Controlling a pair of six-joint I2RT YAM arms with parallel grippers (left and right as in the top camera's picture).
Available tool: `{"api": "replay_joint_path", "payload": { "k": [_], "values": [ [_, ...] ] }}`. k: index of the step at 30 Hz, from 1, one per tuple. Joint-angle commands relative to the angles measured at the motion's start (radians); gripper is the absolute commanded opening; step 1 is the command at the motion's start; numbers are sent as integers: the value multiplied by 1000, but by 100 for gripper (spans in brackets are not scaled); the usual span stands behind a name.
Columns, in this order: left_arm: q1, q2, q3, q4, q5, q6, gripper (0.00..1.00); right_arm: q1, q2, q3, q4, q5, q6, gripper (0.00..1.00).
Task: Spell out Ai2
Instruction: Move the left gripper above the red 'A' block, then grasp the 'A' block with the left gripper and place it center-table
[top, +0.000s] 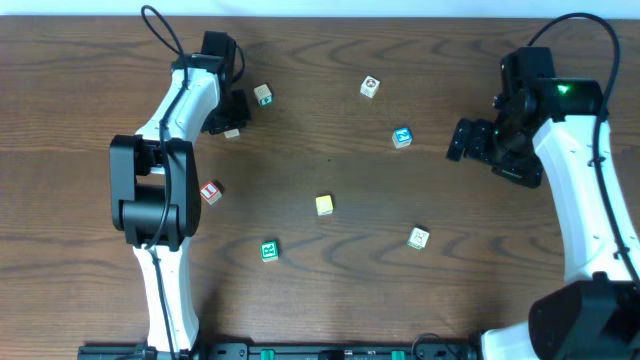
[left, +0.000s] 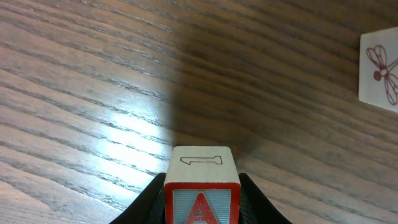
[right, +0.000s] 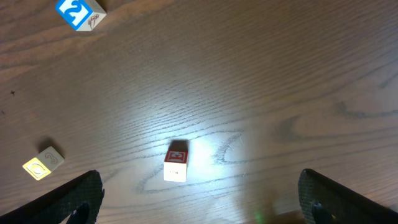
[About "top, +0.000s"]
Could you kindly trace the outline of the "red letter A block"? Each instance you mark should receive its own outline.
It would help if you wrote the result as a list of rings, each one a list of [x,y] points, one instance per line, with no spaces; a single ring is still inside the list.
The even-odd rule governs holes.
[[[224,132],[224,136],[226,138],[235,138],[240,136],[240,131],[238,129],[231,129]]]

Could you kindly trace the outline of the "blue number 2 block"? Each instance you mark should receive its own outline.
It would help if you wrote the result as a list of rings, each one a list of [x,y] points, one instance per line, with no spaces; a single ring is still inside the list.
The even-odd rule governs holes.
[[[392,142],[396,149],[409,146],[412,140],[413,136],[409,128],[398,128],[393,131]]]

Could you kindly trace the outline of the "red letter I block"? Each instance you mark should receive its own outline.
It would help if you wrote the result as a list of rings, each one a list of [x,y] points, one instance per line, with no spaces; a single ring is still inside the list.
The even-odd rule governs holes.
[[[211,181],[201,186],[200,194],[209,205],[214,204],[222,197],[221,190]]]

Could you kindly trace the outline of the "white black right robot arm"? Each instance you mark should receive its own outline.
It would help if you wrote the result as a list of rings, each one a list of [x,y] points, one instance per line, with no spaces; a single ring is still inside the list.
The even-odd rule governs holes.
[[[495,121],[461,119],[448,159],[471,158],[528,188],[549,182],[565,284],[526,321],[484,332],[482,359],[634,359],[639,355],[639,241],[610,156],[603,95],[586,79],[508,86]]]

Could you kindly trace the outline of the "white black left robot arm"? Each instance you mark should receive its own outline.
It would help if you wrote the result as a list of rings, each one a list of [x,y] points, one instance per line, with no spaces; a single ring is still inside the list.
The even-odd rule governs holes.
[[[198,346],[189,265],[201,211],[194,150],[206,122],[241,96],[234,65],[201,53],[176,60],[151,118],[109,147],[112,221],[142,272],[148,358],[189,359]]]

